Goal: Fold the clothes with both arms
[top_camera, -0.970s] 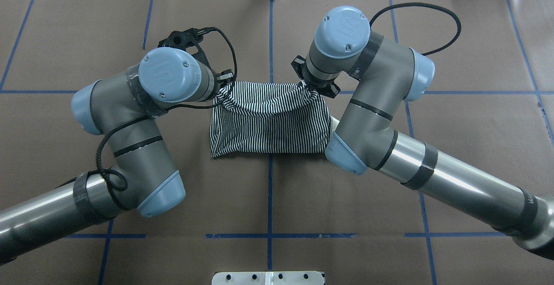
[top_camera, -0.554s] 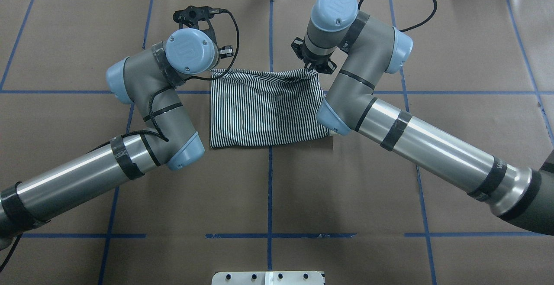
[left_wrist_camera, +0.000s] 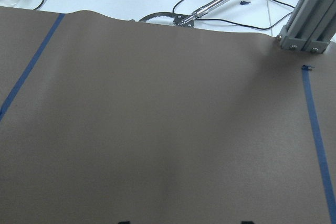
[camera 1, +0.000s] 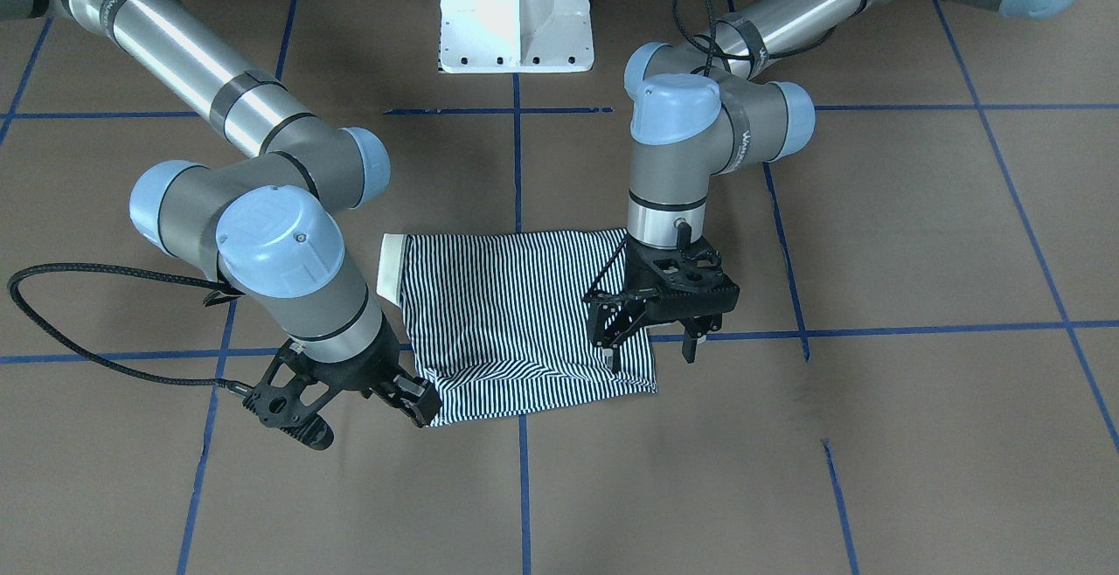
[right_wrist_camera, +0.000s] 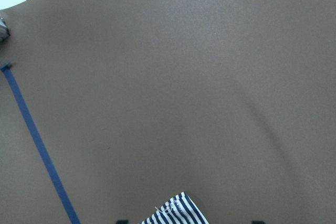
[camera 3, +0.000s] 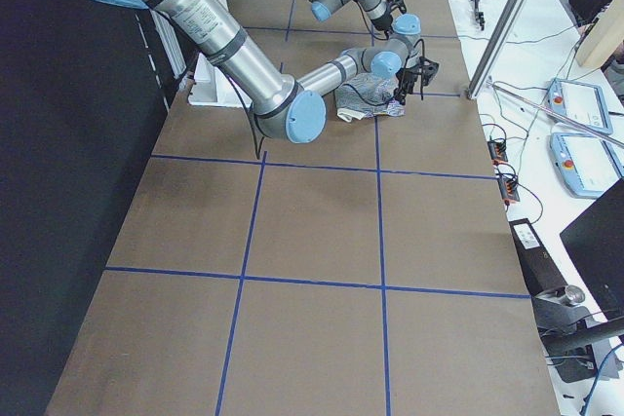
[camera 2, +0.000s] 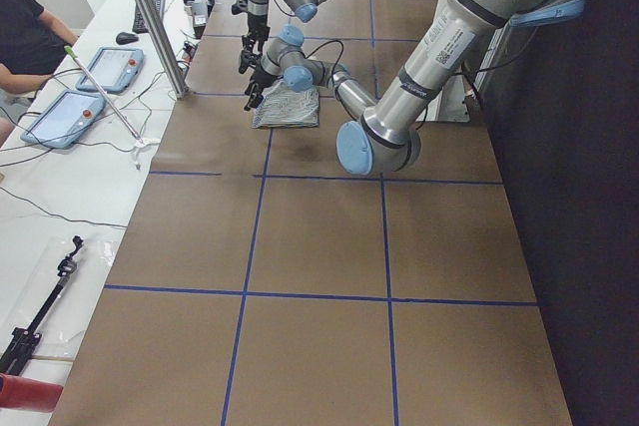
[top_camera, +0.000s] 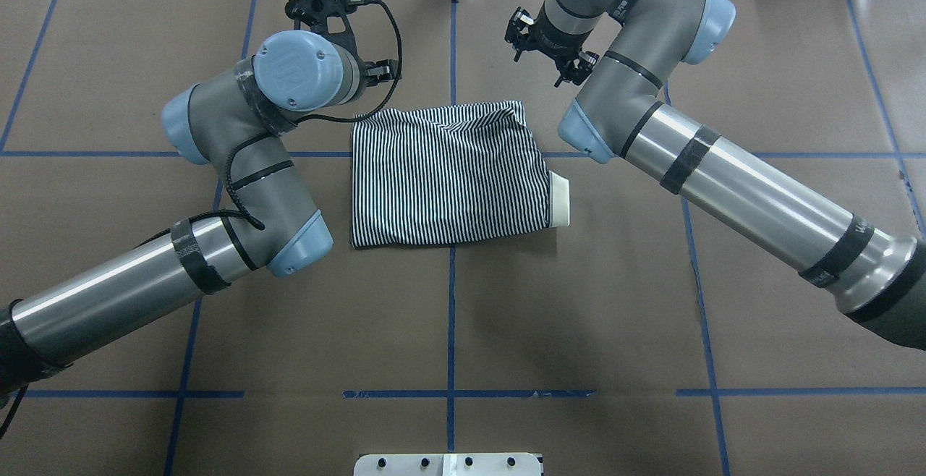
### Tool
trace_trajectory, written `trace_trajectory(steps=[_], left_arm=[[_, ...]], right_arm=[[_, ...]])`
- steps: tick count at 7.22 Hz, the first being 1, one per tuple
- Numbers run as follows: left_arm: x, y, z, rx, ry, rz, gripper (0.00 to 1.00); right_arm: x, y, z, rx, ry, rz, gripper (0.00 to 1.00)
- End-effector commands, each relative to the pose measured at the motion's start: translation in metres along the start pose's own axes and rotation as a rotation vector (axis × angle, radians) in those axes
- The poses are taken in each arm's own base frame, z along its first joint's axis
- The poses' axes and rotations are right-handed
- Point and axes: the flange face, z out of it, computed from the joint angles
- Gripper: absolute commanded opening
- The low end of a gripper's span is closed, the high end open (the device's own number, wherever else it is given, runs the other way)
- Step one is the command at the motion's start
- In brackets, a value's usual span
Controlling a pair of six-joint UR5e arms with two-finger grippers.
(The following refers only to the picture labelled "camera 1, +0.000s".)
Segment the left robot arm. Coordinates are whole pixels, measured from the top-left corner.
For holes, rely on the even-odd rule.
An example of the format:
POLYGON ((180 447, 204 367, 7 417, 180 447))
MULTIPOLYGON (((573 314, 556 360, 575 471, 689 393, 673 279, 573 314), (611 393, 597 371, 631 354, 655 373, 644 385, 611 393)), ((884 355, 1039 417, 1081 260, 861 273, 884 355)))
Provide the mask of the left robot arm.
MULTIPOLYGON (((811 140, 816 109, 792 82, 758 81, 768 66, 822 45, 837 26, 894 0, 758 0, 681 43, 647 43, 626 65, 633 102, 622 285, 592 281, 587 340, 612 373, 621 349, 648 327, 679 323, 694 360, 703 337, 722 328, 740 288, 704 238, 709 180, 747 164, 772 163, 811 140)), ((1075 0, 943 0, 1012 18, 1046 20, 1075 0)))

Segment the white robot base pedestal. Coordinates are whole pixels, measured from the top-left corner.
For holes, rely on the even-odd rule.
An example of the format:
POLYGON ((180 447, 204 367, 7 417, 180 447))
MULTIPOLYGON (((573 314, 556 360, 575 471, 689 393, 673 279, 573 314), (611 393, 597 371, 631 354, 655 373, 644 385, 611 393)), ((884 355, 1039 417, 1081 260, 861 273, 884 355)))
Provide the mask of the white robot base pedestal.
POLYGON ((595 62, 590 0, 441 0, 440 70, 582 73, 595 62))

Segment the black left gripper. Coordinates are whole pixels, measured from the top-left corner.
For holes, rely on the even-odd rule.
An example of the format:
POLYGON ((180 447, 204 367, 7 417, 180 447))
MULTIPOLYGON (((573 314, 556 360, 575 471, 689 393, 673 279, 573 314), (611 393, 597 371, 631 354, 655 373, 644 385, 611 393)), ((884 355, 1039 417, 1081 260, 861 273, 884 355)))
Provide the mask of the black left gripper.
MULTIPOLYGON (((694 241, 680 238, 669 249, 685 249, 694 241)), ((620 241, 615 251, 591 280, 587 304, 587 340, 601 349, 613 375, 622 368, 621 348, 639 329, 678 323, 684 329, 681 357, 694 362, 697 348, 722 328, 722 317, 669 320, 658 313, 661 281, 653 266, 666 249, 649 247, 634 238, 620 241)))

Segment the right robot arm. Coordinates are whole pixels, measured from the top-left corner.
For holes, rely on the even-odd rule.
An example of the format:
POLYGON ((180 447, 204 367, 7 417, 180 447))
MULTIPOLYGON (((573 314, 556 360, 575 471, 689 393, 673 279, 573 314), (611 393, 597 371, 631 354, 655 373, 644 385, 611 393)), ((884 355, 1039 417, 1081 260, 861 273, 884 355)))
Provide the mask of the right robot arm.
POLYGON ((211 378, 267 427, 325 450, 321 411, 341 392, 379 397, 419 427, 442 407, 434 384, 399 365, 399 340, 344 243, 335 214, 386 189, 389 157, 363 128, 333 129, 194 17, 180 0, 3 0, 4 20, 68 18, 135 58, 247 159, 223 169, 184 160, 152 166, 129 194, 129 219, 145 241, 200 279, 90 263, 16 272, 17 308, 57 343, 112 371, 158 384, 74 343, 27 303, 23 280, 104 273, 208 289, 207 305, 250 296, 286 341, 256 384, 211 378))

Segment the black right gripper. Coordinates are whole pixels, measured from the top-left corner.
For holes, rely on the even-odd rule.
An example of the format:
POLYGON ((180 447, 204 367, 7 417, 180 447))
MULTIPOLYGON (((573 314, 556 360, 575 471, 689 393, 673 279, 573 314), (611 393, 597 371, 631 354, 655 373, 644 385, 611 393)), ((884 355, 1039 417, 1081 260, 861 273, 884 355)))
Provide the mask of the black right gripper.
POLYGON ((430 426, 442 408, 435 385, 410 376, 399 365, 399 340, 392 329, 382 329, 364 351, 344 361, 311 359, 310 362, 316 379, 331 389, 361 392, 366 397, 377 395, 419 428, 430 426))

